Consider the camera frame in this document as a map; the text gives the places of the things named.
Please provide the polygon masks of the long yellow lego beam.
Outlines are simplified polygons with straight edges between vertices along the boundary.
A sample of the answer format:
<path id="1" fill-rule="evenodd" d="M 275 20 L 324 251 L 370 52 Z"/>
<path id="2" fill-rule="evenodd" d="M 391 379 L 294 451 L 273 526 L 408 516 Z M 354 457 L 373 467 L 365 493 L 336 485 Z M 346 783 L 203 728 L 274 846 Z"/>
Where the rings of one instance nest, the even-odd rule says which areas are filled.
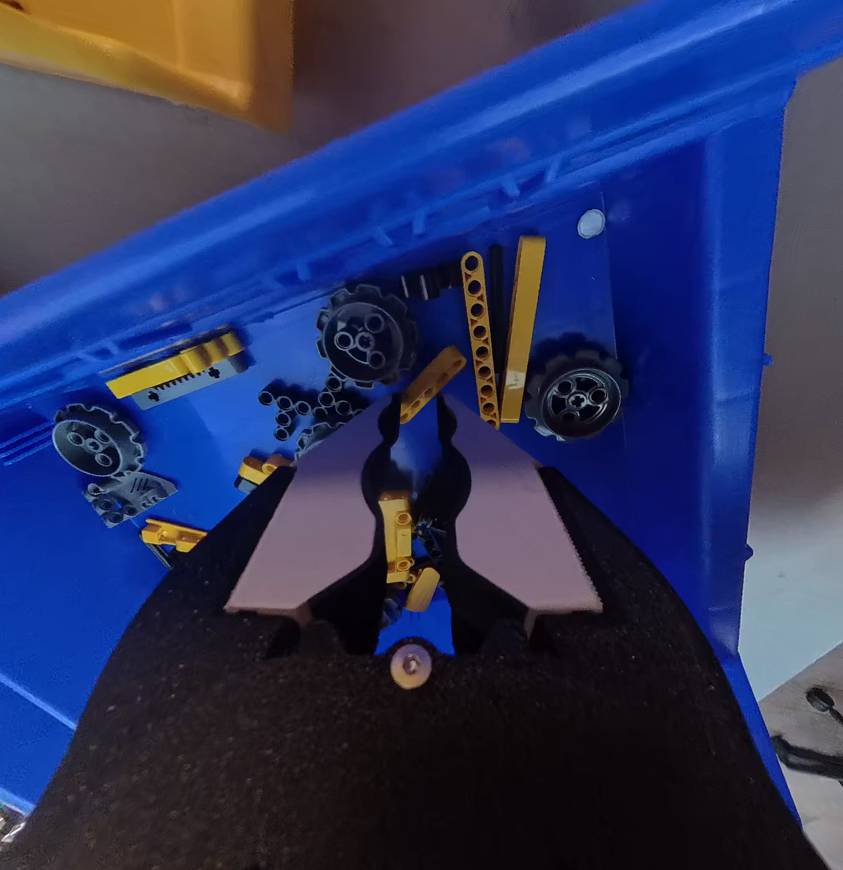
<path id="1" fill-rule="evenodd" d="M 522 413 L 545 253 L 545 237 L 519 238 L 501 378 L 500 420 L 504 425 L 518 423 Z"/>
<path id="2" fill-rule="evenodd" d="M 481 255 L 477 251 L 469 251 L 464 254 L 460 261 L 460 271 L 479 412 L 483 422 L 498 429 L 501 415 L 494 376 L 494 354 L 488 314 L 486 277 Z"/>

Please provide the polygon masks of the yellow lego plate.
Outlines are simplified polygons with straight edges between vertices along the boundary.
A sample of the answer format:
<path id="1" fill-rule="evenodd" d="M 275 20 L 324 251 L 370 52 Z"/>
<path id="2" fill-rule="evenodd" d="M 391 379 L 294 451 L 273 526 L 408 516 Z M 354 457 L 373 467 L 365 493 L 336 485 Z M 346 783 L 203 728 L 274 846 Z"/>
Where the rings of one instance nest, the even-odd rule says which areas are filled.
<path id="1" fill-rule="evenodd" d="M 150 517 L 140 531 L 140 539 L 149 547 L 169 547 L 179 553 L 188 553 L 208 535 L 194 527 L 188 527 L 161 518 Z"/>

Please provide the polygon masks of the yellow plastic bin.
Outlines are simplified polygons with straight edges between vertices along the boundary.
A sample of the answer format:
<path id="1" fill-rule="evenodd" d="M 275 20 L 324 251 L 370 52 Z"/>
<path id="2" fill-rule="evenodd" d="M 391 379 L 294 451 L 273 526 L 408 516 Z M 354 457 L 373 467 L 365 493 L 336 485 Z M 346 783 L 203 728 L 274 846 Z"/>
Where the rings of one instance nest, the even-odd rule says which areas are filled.
<path id="1" fill-rule="evenodd" d="M 291 1 L 0 1 L 0 63 L 291 125 Z"/>

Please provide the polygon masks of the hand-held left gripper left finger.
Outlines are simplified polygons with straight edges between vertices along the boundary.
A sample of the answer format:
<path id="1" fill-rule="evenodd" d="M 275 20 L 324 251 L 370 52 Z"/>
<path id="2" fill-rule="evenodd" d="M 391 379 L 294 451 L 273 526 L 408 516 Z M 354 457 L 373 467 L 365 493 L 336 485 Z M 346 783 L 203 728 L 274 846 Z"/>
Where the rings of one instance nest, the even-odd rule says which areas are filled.
<path id="1" fill-rule="evenodd" d="M 377 505 L 400 433 L 400 396 L 375 401 L 295 462 L 225 604 L 229 614 L 326 621 L 351 654 L 372 654 L 385 598 Z"/>

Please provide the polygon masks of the black lego frame piece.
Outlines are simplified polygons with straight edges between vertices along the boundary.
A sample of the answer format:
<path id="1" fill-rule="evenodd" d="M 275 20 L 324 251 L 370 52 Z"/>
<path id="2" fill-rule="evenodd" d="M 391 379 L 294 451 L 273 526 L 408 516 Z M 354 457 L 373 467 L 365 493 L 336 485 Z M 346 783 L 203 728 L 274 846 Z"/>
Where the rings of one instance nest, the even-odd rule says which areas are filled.
<path id="1" fill-rule="evenodd" d="M 325 385 L 318 388 L 275 379 L 259 391 L 257 399 L 274 414 L 275 440 L 296 439 L 301 446 L 342 428 L 370 404 L 336 375 L 328 375 Z"/>

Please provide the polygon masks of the black lego wheel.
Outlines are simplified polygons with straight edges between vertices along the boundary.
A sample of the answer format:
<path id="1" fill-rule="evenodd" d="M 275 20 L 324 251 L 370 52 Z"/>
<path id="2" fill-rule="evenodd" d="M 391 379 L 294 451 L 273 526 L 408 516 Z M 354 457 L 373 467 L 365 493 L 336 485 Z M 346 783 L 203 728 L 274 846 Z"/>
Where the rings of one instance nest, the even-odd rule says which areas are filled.
<path id="1" fill-rule="evenodd" d="M 629 393 L 629 370 L 615 355 L 580 333 L 566 333 L 534 345 L 523 411 L 543 437 L 589 440 L 619 419 Z"/>
<path id="2" fill-rule="evenodd" d="M 414 365 L 419 332 L 406 304 L 375 285 L 342 286 L 318 312 L 316 347 L 330 371 L 360 389 L 393 386 Z"/>
<path id="3" fill-rule="evenodd" d="M 117 478 L 142 470 L 146 446 L 133 419 L 109 408 L 73 403 L 58 409 L 53 422 L 53 446 L 78 472 Z"/>

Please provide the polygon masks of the yellow lego pin block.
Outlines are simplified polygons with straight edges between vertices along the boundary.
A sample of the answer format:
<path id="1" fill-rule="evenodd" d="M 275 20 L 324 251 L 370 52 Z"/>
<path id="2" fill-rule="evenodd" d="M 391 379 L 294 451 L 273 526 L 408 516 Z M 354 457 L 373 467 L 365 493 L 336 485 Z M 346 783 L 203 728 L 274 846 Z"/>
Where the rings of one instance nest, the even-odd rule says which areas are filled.
<path id="1" fill-rule="evenodd" d="M 397 590 L 412 581 L 414 526 L 409 491 L 384 492 L 378 502 L 385 540 L 386 582 Z"/>

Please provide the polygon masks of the yellow curved lego piece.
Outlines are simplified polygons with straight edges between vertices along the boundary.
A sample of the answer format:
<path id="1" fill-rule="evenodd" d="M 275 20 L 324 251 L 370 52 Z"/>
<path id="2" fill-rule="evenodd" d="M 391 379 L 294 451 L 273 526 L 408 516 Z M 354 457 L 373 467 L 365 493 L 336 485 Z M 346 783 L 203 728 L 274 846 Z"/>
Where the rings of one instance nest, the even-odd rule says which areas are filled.
<path id="1" fill-rule="evenodd" d="M 416 614 L 426 612 L 438 589 L 439 579 L 439 572 L 432 565 L 411 571 L 404 610 Z"/>

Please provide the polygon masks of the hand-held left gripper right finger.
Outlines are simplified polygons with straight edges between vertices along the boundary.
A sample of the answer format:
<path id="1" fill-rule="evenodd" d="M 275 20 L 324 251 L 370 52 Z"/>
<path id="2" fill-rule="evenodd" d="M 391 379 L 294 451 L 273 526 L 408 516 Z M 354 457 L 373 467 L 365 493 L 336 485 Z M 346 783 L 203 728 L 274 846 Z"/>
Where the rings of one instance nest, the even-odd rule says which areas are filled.
<path id="1" fill-rule="evenodd" d="M 437 398 L 442 580 L 456 653 L 500 635 L 528 641 L 540 617 L 603 612 L 542 467 L 458 399 Z"/>

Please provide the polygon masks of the black office chair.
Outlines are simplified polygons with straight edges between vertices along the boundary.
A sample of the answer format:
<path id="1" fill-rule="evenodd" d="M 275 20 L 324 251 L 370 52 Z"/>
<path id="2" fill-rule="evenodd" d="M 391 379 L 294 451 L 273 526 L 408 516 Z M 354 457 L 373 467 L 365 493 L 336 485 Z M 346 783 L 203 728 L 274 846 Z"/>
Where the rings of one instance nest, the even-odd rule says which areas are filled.
<path id="1" fill-rule="evenodd" d="M 833 697 L 823 688 L 812 686 L 805 692 L 807 703 L 816 711 L 827 713 L 843 728 L 843 714 L 837 709 Z M 835 780 L 843 788 L 843 755 L 823 754 L 814 749 L 794 745 L 781 735 L 771 737 L 780 763 L 799 773 L 807 773 Z"/>

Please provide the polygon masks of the dark grey lego panel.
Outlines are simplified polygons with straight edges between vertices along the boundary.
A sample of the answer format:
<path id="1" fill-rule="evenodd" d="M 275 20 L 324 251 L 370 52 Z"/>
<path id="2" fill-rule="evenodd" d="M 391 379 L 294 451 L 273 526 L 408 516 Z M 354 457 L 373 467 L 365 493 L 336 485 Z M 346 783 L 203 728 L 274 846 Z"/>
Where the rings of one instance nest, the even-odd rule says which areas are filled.
<path id="1" fill-rule="evenodd" d="M 82 495 L 104 525 L 115 528 L 177 491 L 177 485 L 169 479 L 142 471 L 128 471 L 89 483 Z"/>

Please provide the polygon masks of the black ribbed lego piece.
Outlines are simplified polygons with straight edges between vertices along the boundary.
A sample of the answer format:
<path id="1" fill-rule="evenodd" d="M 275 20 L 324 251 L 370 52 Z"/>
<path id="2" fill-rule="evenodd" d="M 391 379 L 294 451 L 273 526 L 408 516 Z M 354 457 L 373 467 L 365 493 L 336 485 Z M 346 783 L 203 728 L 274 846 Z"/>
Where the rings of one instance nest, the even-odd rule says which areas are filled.
<path id="1" fill-rule="evenodd" d="M 424 302 L 438 299 L 444 290 L 462 286 L 459 261 L 451 261 L 400 275 L 400 288 L 404 299 Z"/>

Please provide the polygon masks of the yellow lego bracket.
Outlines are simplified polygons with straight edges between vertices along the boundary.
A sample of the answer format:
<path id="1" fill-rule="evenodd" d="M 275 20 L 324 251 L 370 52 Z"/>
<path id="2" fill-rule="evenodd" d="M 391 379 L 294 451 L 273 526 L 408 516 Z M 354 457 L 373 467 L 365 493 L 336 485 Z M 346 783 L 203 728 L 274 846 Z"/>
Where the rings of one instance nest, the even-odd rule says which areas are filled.
<path id="1" fill-rule="evenodd" d="M 233 485 L 240 492 L 248 494 L 257 489 L 276 470 L 293 465 L 293 460 L 278 453 L 271 454 L 265 459 L 246 456 L 241 462 Z"/>

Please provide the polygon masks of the yellow lego liftarm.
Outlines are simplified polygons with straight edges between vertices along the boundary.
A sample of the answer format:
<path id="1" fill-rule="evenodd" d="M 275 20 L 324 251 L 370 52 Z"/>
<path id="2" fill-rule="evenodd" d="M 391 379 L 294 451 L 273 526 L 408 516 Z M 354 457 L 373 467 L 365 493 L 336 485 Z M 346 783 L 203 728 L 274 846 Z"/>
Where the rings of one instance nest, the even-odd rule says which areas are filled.
<path id="1" fill-rule="evenodd" d="M 106 387 L 117 398 L 153 389 L 185 376 L 207 372 L 216 364 L 237 356 L 245 344 L 236 332 L 223 332 L 209 341 L 190 346 L 173 356 L 148 364 L 136 371 L 115 377 Z"/>

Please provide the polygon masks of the grey lego gear rack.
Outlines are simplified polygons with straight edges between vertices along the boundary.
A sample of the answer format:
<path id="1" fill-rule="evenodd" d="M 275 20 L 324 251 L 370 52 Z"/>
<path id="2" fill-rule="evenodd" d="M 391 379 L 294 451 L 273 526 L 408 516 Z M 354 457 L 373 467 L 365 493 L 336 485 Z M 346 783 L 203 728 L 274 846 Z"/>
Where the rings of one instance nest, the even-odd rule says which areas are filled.
<path id="1" fill-rule="evenodd" d="M 130 397 L 141 409 L 161 407 L 181 397 L 187 397 L 210 386 L 223 384 L 239 376 L 248 367 L 246 353 L 231 355 L 210 365 L 203 372 L 188 374 L 171 381 L 136 391 Z"/>

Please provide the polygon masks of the blue plastic bin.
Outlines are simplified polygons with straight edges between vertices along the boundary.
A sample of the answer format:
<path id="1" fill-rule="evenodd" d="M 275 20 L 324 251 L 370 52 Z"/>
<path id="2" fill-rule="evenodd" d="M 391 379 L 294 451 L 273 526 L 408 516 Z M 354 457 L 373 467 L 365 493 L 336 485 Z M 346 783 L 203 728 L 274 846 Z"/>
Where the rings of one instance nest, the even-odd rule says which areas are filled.
<path id="1" fill-rule="evenodd" d="M 388 281 L 547 239 L 535 344 L 577 332 L 629 370 L 626 408 L 560 469 L 655 561 L 712 642 L 792 804 L 739 659 L 785 107 L 843 55 L 843 2 L 648 2 L 609 16 L 0 299 L 0 803 L 31 812 L 106 660 L 165 566 L 109 530 L 50 439 L 106 373 L 217 330 L 244 375 L 142 423 L 168 517 L 209 528 L 274 426 L 271 378 L 325 373 L 315 321 Z M 582 239 L 589 209 L 606 229 Z"/>

